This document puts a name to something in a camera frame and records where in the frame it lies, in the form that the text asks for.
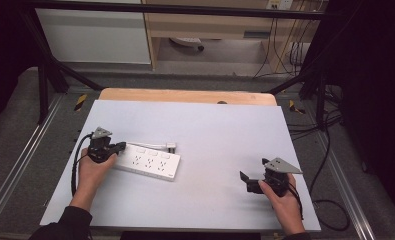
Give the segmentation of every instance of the electrical outlet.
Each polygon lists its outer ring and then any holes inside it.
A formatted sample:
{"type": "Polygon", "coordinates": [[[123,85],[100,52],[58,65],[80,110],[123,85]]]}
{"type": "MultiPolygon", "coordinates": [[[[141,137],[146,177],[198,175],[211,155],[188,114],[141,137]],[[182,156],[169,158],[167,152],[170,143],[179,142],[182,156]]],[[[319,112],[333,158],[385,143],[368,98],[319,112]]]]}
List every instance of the electrical outlet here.
{"type": "Polygon", "coordinates": [[[290,10],[291,4],[293,4],[293,0],[281,0],[281,3],[278,6],[279,10],[290,10]]]}
{"type": "Polygon", "coordinates": [[[281,4],[281,0],[269,0],[268,5],[266,5],[266,9],[278,9],[281,4]]]}
{"type": "Polygon", "coordinates": [[[117,158],[115,168],[173,181],[180,158],[177,154],[126,144],[125,151],[117,158]]]}

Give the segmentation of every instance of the gray carpet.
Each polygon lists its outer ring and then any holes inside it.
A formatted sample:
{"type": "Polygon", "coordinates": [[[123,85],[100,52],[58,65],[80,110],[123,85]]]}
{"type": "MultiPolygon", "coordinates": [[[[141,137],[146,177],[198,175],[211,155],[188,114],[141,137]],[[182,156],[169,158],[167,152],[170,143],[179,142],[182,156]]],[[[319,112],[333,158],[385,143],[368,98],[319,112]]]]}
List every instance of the gray carpet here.
{"type": "MultiPolygon", "coordinates": [[[[129,88],[162,88],[162,89],[196,89],[196,90],[241,90],[260,92],[280,83],[279,79],[251,80],[245,77],[195,77],[170,76],[157,74],[90,74],[92,80],[106,86],[129,88]]],[[[278,104],[283,107],[287,123],[310,124],[307,114],[291,112],[288,99],[295,93],[295,86],[287,94],[278,96],[278,104]]],[[[9,106],[0,116],[0,186],[5,176],[21,153],[28,138],[36,126],[38,119],[36,74],[25,73],[13,95],[9,106]]],[[[0,233],[31,234],[39,224],[45,211],[43,204],[51,198],[58,179],[74,147],[74,139],[78,137],[87,117],[93,100],[98,93],[88,94],[80,112],[73,108],[80,93],[69,93],[58,110],[45,137],[26,171],[24,172],[13,195],[0,215],[0,233]]],[[[395,239],[395,208],[381,187],[375,175],[362,172],[358,156],[353,149],[345,127],[336,125],[331,128],[331,141],[341,166],[349,178],[369,223],[378,239],[395,239]]],[[[294,141],[297,156],[309,184],[324,155],[316,134],[294,141]]],[[[341,196],[331,176],[328,166],[322,171],[313,192],[313,198],[326,198],[340,202],[341,196]]],[[[331,205],[320,205],[316,210],[318,216],[333,226],[342,226],[344,217],[341,211],[331,205]]],[[[94,230],[94,235],[119,236],[120,233],[108,230],[94,230]]],[[[330,230],[322,226],[322,232],[312,233],[315,239],[357,239],[358,235],[351,224],[343,232],[330,230]]]]}

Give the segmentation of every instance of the table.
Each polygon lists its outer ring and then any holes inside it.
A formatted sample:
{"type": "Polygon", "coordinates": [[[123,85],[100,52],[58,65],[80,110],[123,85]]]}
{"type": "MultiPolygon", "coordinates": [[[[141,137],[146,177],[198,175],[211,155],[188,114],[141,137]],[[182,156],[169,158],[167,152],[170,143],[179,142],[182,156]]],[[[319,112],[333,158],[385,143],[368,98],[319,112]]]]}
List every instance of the table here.
{"type": "MultiPolygon", "coordinates": [[[[101,124],[113,131],[112,142],[176,141],[181,161],[174,182],[111,170],[94,200],[91,225],[142,231],[280,229],[266,197],[247,193],[239,178],[239,171],[251,178],[262,178],[262,157],[282,157],[299,167],[282,110],[274,100],[271,95],[259,93],[104,90],[80,138],[101,124]],[[206,97],[196,100],[200,94],[206,97]],[[237,96],[241,95],[248,97],[243,97],[246,105],[238,104],[237,96]],[[161,102],[154,101],[157,96],[161,102]],[[175,96],[186,102],[173,102],[175,96]],[[262,99],[268,99],[267,105],[261,105],[262,99]],[[236,102],[210,104],[218,101],[236,102]]],[[[69,204],[72,161],[73,155],[42,225],[57,221],[69,204]]],[[[296,180],[304,206],[304,225],[308,231],[319,231],[304,179],[297,175],[296,180]]]]}

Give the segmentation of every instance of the black sleeve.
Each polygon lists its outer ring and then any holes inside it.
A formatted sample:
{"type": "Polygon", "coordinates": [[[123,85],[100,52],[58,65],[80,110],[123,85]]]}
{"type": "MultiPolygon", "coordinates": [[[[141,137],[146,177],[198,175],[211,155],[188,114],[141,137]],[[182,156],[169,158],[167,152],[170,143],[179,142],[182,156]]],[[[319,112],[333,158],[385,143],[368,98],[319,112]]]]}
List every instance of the black sleeve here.
{"type": "Polygon", "coordinates": [[[88,239],[92,216],[84,209],[66,207],[58,223],[39,228],[29,240],[82,240],[88,239]]]}
{"type": "Polygon", "coordinates": [[[283,240],[311,240],[309,233],[297,233],[290,236],[285,237],[283,240]]]}

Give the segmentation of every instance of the white cabinet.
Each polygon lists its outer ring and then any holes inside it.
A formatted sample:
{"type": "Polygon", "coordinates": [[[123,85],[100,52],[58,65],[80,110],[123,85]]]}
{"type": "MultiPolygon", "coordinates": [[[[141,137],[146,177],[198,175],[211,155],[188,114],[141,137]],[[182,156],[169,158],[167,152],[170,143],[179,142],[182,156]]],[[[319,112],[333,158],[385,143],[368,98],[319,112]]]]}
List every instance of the white cabinet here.
{"type": "Polygon", "coordinates": [[[37,13],[53,55],[60,61],[150,64],[142,13],[52,9],[37,9],[37,13]]]}

